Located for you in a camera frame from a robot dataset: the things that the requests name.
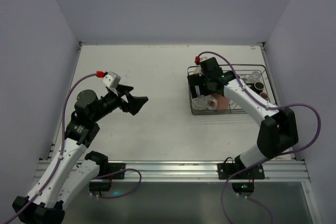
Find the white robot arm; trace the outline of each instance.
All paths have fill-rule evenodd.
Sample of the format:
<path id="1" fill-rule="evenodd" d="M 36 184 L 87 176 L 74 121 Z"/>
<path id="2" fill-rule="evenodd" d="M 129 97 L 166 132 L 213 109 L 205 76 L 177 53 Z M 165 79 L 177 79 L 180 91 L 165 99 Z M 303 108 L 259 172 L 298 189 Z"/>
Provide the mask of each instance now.
<path id="1" fill-rule="evenodd" d="M 84 90 L 78 94 L 75 111 L 65 131 L 66 141 L 27 196 L 18 196 L 14 200 L 13 208 L 16 213 L 21 211 L 19 218 L 23 223 L 60 224 L 65 216 L 64 210 L 74 196 L 93 178 L 108 174 L 108 157 L 90 152 L 79 168 L 69 175 L 97 135 L 97 121 L 116 108 L 136 115 L 148 101 L 147 97 L 133 97 L 130 94 L 133 87 L 120 85 L 117 74 L 106 72 L 101 77 L 108 93 L 100 99 L 92 90 Z"/>
<path id="2" fill-rule="evenodd" d="M 238 81 L 232 71 L 224 73 L 216 58 L 201 60 L 196 64 L 200 66 L 201 73 L 188 76 L 192 98 L 197 98 L 197 93 L 223 95 L 242 107 L 260 127 L 257 144 L 235 158 L 235 171 L 272 159 L 298 143 L 293 110 L 269 109 L 277 106 L 264 100 L 242 80 Z M 254 101 L 244 90 L 263 106 Z"/>

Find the black mounting bracket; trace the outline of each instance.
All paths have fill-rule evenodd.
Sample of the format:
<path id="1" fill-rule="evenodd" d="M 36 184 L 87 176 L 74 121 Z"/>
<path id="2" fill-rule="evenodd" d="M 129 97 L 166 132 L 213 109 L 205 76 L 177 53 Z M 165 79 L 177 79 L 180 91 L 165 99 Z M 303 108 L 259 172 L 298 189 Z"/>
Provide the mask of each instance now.
<path id="1" fill-rule="evenodd" d="M 109 163 L 109 173 L 115 173 L 119 170 L 123 170 L 126 168 L 125 163 Z M 125 172 L 118 173 L 112 177 L 112 179 L 124 179 Z"/>
<path id="2" fill-rule="evenodd" d="M 125 169 L 126 164 L 125 163 L 108 163 L 108 170 L 105 171 L 105 174 L 114 173 L 119 170 Z M 111 177 L 111 179 L 124 179 L 125 172 L 118 173 Z M 89 191 L 97 193 L 98 191 L 109 191 L 111 189 L 111 182 L 107 181 L 108 178 L 105 178 L 106 182 L 90 182 L 89 183 Z"/>
<path id="3" fill-rule="evenodd" d="M 219 179 L 228 179 L 233 173 L 236 173 L 235 163 L 219 163 L 217 164 L 217 172 Z M 245 173 L 237 175 L 234 179 L 265 179 L 264 168 L 258 165 Z"/>

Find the white table surface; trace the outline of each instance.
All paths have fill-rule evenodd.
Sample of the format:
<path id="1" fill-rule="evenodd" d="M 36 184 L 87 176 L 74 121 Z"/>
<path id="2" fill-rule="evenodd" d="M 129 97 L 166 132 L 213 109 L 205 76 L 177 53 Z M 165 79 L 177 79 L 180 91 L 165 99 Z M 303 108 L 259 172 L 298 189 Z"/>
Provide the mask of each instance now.
<path id="1" fill-rule="evenodd" d="M 187 68 L 202 51 L 217 52 L 231 63 L 265 64 L 257 46 L 83 46 L 73 83 L 110 70 L 121 76 L 120 84 L 134 87 L 132 95 L 149 98 L 136 116 L 117 109 L 99 121 L 88 152 L 121 161 L 207 161 L 234 158 L 254 145 L 259 128 L 247 114 L 191 114 Z M 77 94 L 85 89 L 98 97 L 106 94 L 100 79 L 82 82 L 69 99 L 66 124 Z"/>

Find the wire basket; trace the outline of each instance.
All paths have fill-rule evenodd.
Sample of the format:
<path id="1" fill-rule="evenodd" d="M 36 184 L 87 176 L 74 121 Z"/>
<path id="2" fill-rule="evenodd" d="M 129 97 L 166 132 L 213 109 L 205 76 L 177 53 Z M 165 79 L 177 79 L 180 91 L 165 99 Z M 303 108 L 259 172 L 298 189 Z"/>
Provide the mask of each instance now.
<path id="1" fill-rule="evenodd" d="M 228 65 L 219 65 L 223 72 L 230 71 L 231 68 Z M 274 95 L 274 89 L 269 81 L 269 75 L 267 73 L 266 67 L 264 65 L 252 65 L 252 64 L 232 64 L 234 66 L 239 77 L 247 84 L 253 84 L 247 82 L 247 77 L 254 71 L 260 73 L 259 81 L 264 84 L 263 92 L 268 95 L 268 101 L 272 104 L 277 105 L 277 101 Z M 194 74 L 194 70 L 198 66 L 188 67 L 188 76 Z M 219 115 L 219 114 L 246 114 L 246 112 L 234 101 L 229 102 L 229 106 L 226 110 L 196 110 L 192 107 L 192 96 L 189 89 L 189 102 L 190 109 L 193 115 Z"/>

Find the purple cable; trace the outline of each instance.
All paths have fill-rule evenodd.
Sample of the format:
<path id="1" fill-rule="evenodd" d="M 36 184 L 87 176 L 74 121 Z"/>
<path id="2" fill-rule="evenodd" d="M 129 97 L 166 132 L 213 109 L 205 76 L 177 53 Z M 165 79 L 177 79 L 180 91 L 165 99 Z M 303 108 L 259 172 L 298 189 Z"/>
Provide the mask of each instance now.
<path id="1" fill-rule="evenodd" d="M 215 53 L 215 52 L 211 52 L 211 51 L 201 52 L 198 56 L 200 57 L 200 56 L 203 55 L 203 54 L 212 54 L 212 55 L 216 55 L 216 56 L 220 57 L 222 60 L 224 60 L 224 61 L 228 64 L 228 66 L 231 68 L 231 70 L 232 70 L 232 72 L 234 73 L 234 75 L 235 75 L 235 77 L 236 77 L 236 79 L 237 79 L 239 85 L 240 85 L 241 87 L 243 87 L 243 83 L 241 82 L 241 80 L 240 80 L 240 78 L 239 78 L 239 76 L 238 76 L 236 70 L 234 69 L 234 67 L 232 66 L 232 64 L 231 64 L 227 59 L 225 59 L 225 58 L 224 58 L 223 56 L 221 56 L 220 54 L 217 54 L 217 53 Z M 263 108 L 266 108 L 266 106 L 263 105 L 261 102 L 259 102 L 259 101 L 258 101 L 258 100 L 257 100 L 257 99 L 256 99 L 250 92 L 249 92 L 249 91 L 247 91 L 247 89 L 243 89 L 243 90 L 245 91 L 245 93 L 246 93 L 246 94 L 247 94 L 253 101 L 255 101 L 257 104 L 259 104 L 259 105 L 262 106 Z M 295 106 L 303 106 L 303 107 L 309 108 L 309 109 L 311 109 L 311 110 L 315 113 L 316 118 L 317 118 L 317 130 L 316 130 L 316 134 L 315 134 L 315 136 L 313 137 L 313 139 L 312 139 L 308 144 L 306 144 L 305 146 L 303 146 L 303 147 L 301 147 L 301 148 L 298 148 L 298 149 L 295 150 L 295 151 L 289 151 L 289 152 L 281 153 L 279 156 L 281 156 L 281 155 L 286 155 L 286 154 L 291 154 L 291 153 L 301 152 L 301 151 L 303 151 L 303 150 L 309 148 L 313 143 L 315 143 L 315 141 L 317 140 L 317 138 L 319 137 L 320 132 L 321 132 L 321 116 L 320 116 L 319 112 L 318 112 L 313 106 L 311 106 L 311 105 L 308 105 L 308 104 L 305 104 L 305 103 L 293 103 L 293 104 L 289 104 L 289 105 L 286 105 L 286 106 L 269 107 L 268 109 L 269 109 L 269 110 L 281 110 L 281 109 L 284 109 L 284 108 L 295 107 Z M 253 168 L 253 167 L 256 167 L 256 166 L 258 166 L 258 165 L 261 165 L 261 164 L 263 164 L 263 163 L 266 162 L 266 161 L 269 161 L 269 159 L 265 159 L 265 160 L 263 160 L 262 162 L 253 164 L 253 165 L 251 165 L 251 166 L 249 166 L 249 167 L 246 167 L 245 169 L 240 170 L 240 171 L 238 171 L 238 172 L 232 174 L 232 175 L 229 176 L 229 178 L 225 181 L 225 184 L 224 184 L 222 193 L 221 193 L 221 195 L 220 195 L 220 203 L 222 204 L 222 210 L 223 210 L 223 213 L 225 214 L 225 217 L 227 218 L 227 220 L 228 220 L 231 224 L 233 224 L 233 222 L 232 222 L 231 218 L 229 217 L 229 215 L 227 214 L 227 212 L 226 212 L 226 210 L 225 210 L 225 207 L 224 207 L 224 201 L 223 201 L 224 192 L 225 192 L 225 189 L 226 189 L 226 187 L 227 187 L 228 182 L 229 182 L 232 178 L 234 178 L 235 176 L 237 176 L 237 175 L 239 175 L 239 174 L 241 174 L 241 173 L 244 173 L 244 172 L 250 170 L 250 169 Z M 263 207 L 268 211 L 268 213 L 269 213 L 269 215 L 270 215 L 271 223 L 274 223 L 274 217 L 273 217 L 271 211 L 270 211 L 270 210 L 269 210 L 263 203 L 261 203 L 259 200 L 253 199 L 253 198 L 248 198 L 248 199 L 251 200 L 251 201 L 253 201 L 253 202 L 255 202 L 255 203 L 260 204 L 261 206 L 263 206 Z"/>
<path id="2" fill-rule="evenodd" d="M 141 173 L 140 173 L 137 169 L 127 168 L 127 169 L 119 170 L 119 171 L 114 172 L 114 173 L 110 173 L 110 174 L 107 174 L 107 175 L 102 175 L 102 176 L 96 177 L 95 179 L 101 179 L 101 178 L 110 177 L 110 176 L 113 176 L 113 175 L 115 175 L 115 174 L 119 174 L 119 173 L 126 172 L 126 171 L 128 171 L 128 170 L 132 170 L 132 171 L 138 173 L 139 176 L 140 176 L 137 185 L 136 185 L 132 190 L 128 191 L 127 193 L 120 194 L 120 195 L 115 195 L 115 196 L 98 196 L 98 197 L 99 197 L 99 198 L 102 198 L 102 199 L 116 199 L 116 198 L 124 197 L 124 196 L 126 196 L 126 195 L 128 195 L 128 194 L 131 194 L 132 192 L 136 191 L 136 190 L 138 189 L 138 187 L 140 186 L 140 184 L 141 184 L 141 179 L 142 179 Z"/>
<path id="3" fill-rule="evenodd" d="M 79 79 L 74 85 L 73 87 L 70 89 L 66 99 L 65 99 L 65 102 L 64 102 L 64 105 L 63 105 L 63 110 L 62 110 L 62 143 L 61 143 L 61 151 L 60 151 L 60 155 L 63 155 L 63 152 L 64 152 L 64 147 L 65 147 L 65 109 L 67 107 L 67 103 L 68 103 L 68 100 L 69 100 L 69 97 L 71 95 L 71 93 L 73 92 L 73 90 L 75 89 L 75 87 L 83 80 L 89 78 L 89 77 L 92 77 L 92 76 L 96 76 L 96 73 L 92 73 L 92 74 L 89 74 L 87 76 L 84 76 L 83 78 Z M 49 182 L 52 180 L 52 178 L 54 177 L 58 167 L 59 167 L 59 164 L 61 163 L 61 160 L 59 159 L 54 167 L 54 170 L 52 170 L 53 172 L 50 174 L 49 178 L 46 180 L 46 182 L 41 186 L 40 190 L 39 191 L 43 191 L 47 185 L 49 184 Z M 11 223 L 16 217 L 18 217 L 20 214 L 22 214 L 22 212 L 24 210 L 26 210 L 26 208 L 38 197 L 38 195 L 34 195 L 30 201 L 27 202 L 27 204 L 20 209 L 20 211 L 18 211 L 15 215 L 13 215 L 11 218 L 9 218 L 7 221 L 5 221 L 3 224 L 9 224 Z"/>

